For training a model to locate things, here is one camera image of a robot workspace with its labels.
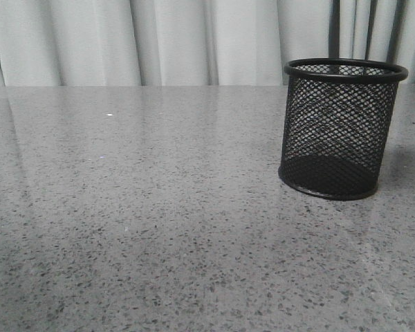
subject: white curtain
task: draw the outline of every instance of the white curtain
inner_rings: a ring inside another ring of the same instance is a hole
[[[0,0],[0,85],[278,85],[329,56],[415,82],[415,0]]]

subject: granite countertop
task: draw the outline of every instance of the granite countertop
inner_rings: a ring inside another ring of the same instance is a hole
[[[279,180],[285,103],[0,88],[0,331],[415,331],[415,84],[361,201]]]

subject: metal mesh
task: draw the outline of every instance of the metal mesh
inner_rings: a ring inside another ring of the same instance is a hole
[[[387,72],[361,66],[300,67],[342,75]],[[397,82],[339,84],[291,76],[279,170],[284,182],[329,199],[368,196],[376,187],[397,87]]]

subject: pen holder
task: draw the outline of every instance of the pen holder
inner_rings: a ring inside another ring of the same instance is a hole
[[[407,70],[352,59],[300,59],[284,70],[290,77],[279,177],[324,199],[372,195]]]

